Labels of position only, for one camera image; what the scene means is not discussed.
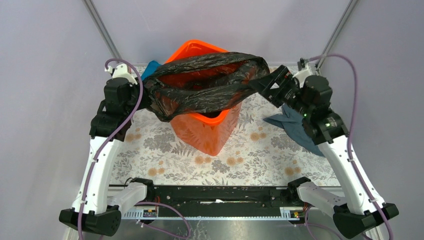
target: floral tablecloth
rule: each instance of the floral tablecloth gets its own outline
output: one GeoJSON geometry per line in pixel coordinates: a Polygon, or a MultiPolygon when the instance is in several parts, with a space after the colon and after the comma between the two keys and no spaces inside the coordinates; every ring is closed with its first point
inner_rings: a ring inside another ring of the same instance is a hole
{"type": "Polygon", "coordinates": [[[156,185],[286,186],[306,176],[319,186],[339,186],[327,159],[306,151],[282,128],[263,121],[278,113],[281,108],[259,94],[248,97],[221,152],[209,156],[180,140],[169,122],[159,121],[147,110],[138,111],[110,183],[139,177],[156,185]]]}

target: white wall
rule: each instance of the white wall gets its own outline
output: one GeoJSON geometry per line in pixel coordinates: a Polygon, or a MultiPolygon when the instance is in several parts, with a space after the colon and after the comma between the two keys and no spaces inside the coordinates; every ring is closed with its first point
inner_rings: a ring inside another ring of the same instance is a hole
{"type": "Polygon", "coordinates": [[[123,58],[164,62],[185,41],[296,63],[320,54],[349,0],[94,0],[123,58]]]}
{"type": "MultiPolygon", "coordinates": [[[[360,1],[332,52],[351,58],[359,77],[353,143],[365,171],[399,216],[396,239],[422,239],[424,222],[424,1],[360,1]]],[[[333,105],[349,124],[353,77],[326,60],[333,105]]]]}
{"type": "Polygon", "coordinates": [[[80,0],[1,0],[0,33],[0,239],[62,239],[111,55],[80,0]]]}

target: black plastic bag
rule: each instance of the black plastic bag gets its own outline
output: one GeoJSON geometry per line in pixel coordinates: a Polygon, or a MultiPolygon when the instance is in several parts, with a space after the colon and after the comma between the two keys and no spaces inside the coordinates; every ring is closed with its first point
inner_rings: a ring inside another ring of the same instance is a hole
{"type": "Polygon", "coordinates": [[[147,109],[162,122],[180,114],[220,112],[254,94],[248,82],[268,74],[262,57],[239,52],[175,60],[159,66],[143,81],[151,101],[147,109]]]}

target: orange bucket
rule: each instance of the orange bucket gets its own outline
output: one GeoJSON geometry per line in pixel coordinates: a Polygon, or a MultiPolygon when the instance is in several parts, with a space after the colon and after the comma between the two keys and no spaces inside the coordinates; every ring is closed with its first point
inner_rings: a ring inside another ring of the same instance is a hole
{"type": "MultiPolygon", "coordinates": [[[[212,44],[189,40],[185,42],[166,62],[210,53],[225,53],[227,50],[212,44]]],[[[196,149],[216,156],[237,125],[242,103],[223,110],[218,116],[209,118],[199,113],[181,114],[171,120],[176,135],[196,149]]]]}

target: blue towel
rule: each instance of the blue towel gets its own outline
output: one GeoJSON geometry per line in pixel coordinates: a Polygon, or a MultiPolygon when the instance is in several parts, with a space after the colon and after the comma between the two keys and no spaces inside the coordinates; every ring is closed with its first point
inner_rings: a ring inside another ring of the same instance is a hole
{"type": "Polygon", "coordinates": [[[282,106],[282,114],[276,114],[263,120],[269,124],[283,128],[287,135],[309,152],[324,157],[318,146],[306,134],[302,126],[302,116],[286,104],[282,106]]]}
{"type": "Polygon", "coordinates": [[[141,80],[144,81],[148,76],[152,75],[160,65],[161,64],[159,64],[157,61],[149,62],[143,74],[141,75],[141,80]]]}

